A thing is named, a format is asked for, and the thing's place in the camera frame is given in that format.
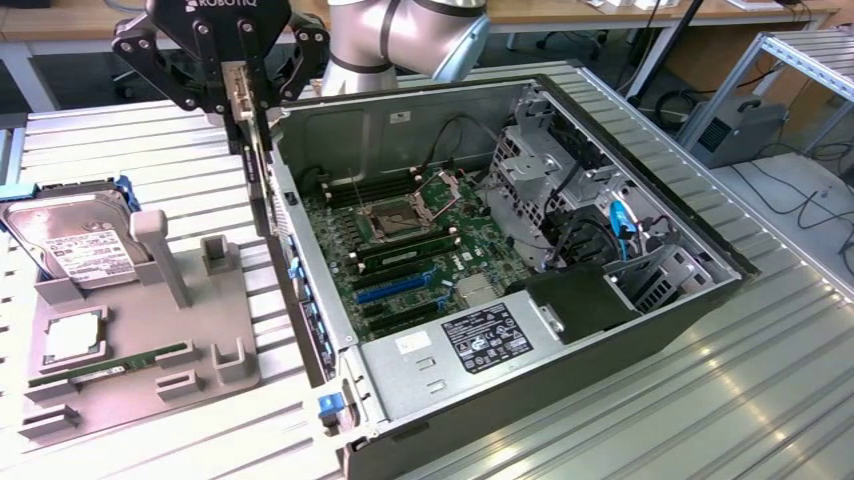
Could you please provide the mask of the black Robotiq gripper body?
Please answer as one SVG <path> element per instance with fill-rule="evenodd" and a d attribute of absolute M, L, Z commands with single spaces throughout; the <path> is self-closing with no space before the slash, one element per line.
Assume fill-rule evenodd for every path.
<path fill-rule="evenodd" d="M 154 27 L 198 62 L 244 61 L 242 37 L 258 60 L 268 55 L 292 17 L 284 0 L 150 0 L 145 13 Z"/>

